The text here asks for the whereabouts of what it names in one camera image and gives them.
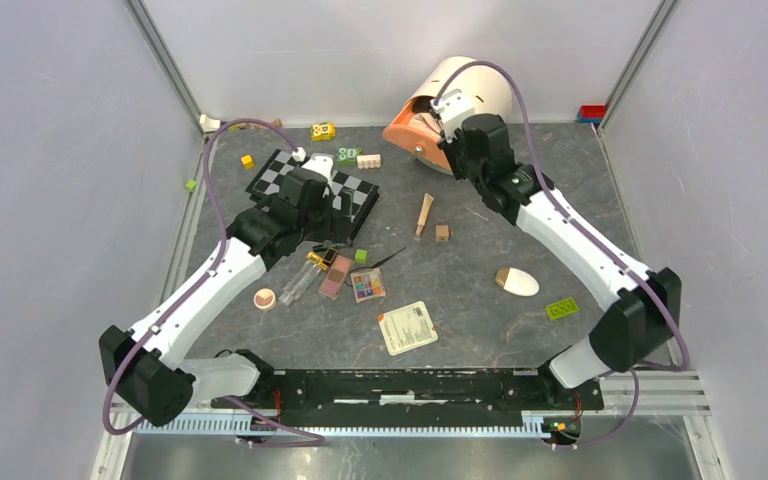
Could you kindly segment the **cream round drawer cabinet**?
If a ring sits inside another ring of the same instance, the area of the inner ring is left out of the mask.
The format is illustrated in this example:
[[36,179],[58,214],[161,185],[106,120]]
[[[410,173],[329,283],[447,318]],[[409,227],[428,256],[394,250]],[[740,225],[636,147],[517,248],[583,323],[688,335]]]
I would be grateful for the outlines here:
[[473,99],[474,114],[491,113],[508,119],[512,109],[512,92],[507,80],[488,66],[473,66],[462,73],[458,71],[472,61],[472,58],[465,56],[453,56],[441,61],[405,104],[416,96],[430,96],[432,102],[445,93],[461,90]]

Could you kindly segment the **orange top drawer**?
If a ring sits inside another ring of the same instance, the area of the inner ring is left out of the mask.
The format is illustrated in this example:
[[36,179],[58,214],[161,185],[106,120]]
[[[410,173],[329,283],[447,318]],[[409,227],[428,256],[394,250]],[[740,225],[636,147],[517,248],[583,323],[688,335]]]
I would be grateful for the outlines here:
[[[420,95],[411,98],[384,129],[382,138],[406,150],[424,165],[441,173],[452,175],[449,162],[439,148],[441,126],[431,112],[431,97]],[[424,156],[415,153],[416,147],[424,149]]]

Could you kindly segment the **colourful eyeshadow palette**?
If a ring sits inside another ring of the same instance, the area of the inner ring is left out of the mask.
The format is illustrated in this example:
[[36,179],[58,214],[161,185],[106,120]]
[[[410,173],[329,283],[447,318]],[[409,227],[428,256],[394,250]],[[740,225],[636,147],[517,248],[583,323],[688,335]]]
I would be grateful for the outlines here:
[[379,268],[361,269],[349,277],[356,303],[385,297],[387,291]]

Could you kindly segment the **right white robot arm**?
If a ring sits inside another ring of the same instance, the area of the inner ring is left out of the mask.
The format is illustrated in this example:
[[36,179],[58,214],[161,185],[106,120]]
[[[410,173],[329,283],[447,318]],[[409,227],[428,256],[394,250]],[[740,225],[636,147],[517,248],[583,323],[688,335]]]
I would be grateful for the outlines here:
[[438,145],[455,178],[469,181],[488,208],[548,248],[603,311],[585,338],[543,365],[537,392],[545,405],[566,406],[584,382],[627,372],[674,337],[678,275],[626,255],[572,208],[536,163],[517,162],[501,116],[447,121]]

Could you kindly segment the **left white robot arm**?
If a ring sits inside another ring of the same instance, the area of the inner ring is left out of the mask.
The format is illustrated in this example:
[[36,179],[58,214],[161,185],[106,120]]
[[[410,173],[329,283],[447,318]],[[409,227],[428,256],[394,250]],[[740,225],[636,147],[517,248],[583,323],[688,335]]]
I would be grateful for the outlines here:
[[272,399],[273,379],[241,355],[185,356],[228,304],[280,259],[304,241],[332,238],[333,176],[333,165],[322,157],[290,169],[277,192],[221,225],[208,259],[159,307],[126,330],[110,326],[102,333],[102,421],[109,433],[135,427],[114,426],[115,398],[154,426],[170,423],[193,403],[225,395],[255,408]]

